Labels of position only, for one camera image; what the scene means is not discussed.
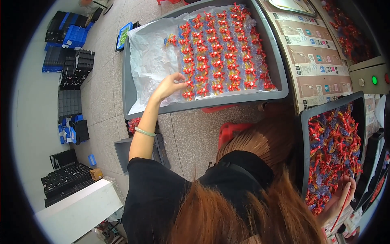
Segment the tiled floor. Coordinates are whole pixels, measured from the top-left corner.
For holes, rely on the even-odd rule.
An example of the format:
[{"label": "tiled floor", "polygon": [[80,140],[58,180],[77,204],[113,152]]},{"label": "tiled floor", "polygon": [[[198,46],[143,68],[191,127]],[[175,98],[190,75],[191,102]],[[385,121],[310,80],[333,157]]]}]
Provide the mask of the tiled floor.
[{"label": "tiled floor", "polygon": [[[114,142],[127,138],[122,106],[122,58],[114,46],[119,29],[129,21],[148,23],[161,14],[182,7],[156,0],[112,0],[114,5],[92,26],[83,47],[95,52],[94,69],[82,85],[82,110],[90,139],[75,146],[80,162],[89,164],[94,154],[104,175],[116,178],[124,194],[128,177],[122,172]],[[215,162],[218,132],[225,122],[248,123],[261,119],[255,104],[241,105],[212,114],[201,110],[160,115],[159,125],[171,169],[188,180],[204,174],[208,162]]]}]

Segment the woman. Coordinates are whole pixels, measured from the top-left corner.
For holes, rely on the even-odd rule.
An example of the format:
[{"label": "woman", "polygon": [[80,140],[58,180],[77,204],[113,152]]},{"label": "woman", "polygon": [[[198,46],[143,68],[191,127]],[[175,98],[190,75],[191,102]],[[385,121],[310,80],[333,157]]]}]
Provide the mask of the woman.
[{"label": "woman", "polygon": [[346,198],[350,203],[356,183],[342,177],[314,217],[287,173],[294,138],[285,119],[271,116],[225,143],[218,163],[193,183],[150,159],[160,103],[185,89],[185,83],[174,82],[184,79],[175,73],[162,80],[136,128],[122,217],[129,243],[325,243],[321,227]]}]

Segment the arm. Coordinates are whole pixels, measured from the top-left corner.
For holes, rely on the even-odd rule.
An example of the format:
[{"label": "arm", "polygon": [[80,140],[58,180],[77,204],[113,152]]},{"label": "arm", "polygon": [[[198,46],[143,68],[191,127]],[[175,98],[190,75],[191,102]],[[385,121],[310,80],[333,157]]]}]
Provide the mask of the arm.
[{"label": "arm", "polygon": [[341,208],[347,199],[346,206],[352,201],[356,190],[356,181],[349,176],[342,176],[339,180],[337,191],[332,195],[322,212],[317,215],[317,222],[323,227],[329,221],[334,220],[340,214]]},{"label": "arm", "polygon": [[[175,91],[187,87],[186,83],[174,83],[174,80],[185,80],[184,75],[174,73],[165,77],[150,97],[146,109],[141,117],[138,128],[153,133],[156,127],[160,103]],[[129,150],[129,161],[132,158],[150,159],[153,150],[153,137],[136,131]]]}]

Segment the hand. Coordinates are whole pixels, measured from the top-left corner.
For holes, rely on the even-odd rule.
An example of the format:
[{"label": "hand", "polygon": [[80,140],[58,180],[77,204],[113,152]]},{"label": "hand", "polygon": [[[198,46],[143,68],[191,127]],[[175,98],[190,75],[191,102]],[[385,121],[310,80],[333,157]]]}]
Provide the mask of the hand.
[{"label": "hand", "polygon": [[188,84],[185,82],[181,83],[175,83],[174,80],[180,81],[185,80],[186,77],[184,77],[181,73],[174,73],[171,75],[168,75],[165,77],[161,83],[158,85],[157,89],[154,91],[152,97],[156,98],[160,102],[163,101],[165,98],[172,95],[175,91],[185,89]]},{"label": "hand", "polygon": [[349,176],[342,176],[339,180],[337,191],[332,195],[329,202],[325,205],[322,212],[317,216],[319,222],[325,225],[327,222],[339,215],[345,199],[347,199],[346,206],[351,202],[356,190],[356,181]]}]

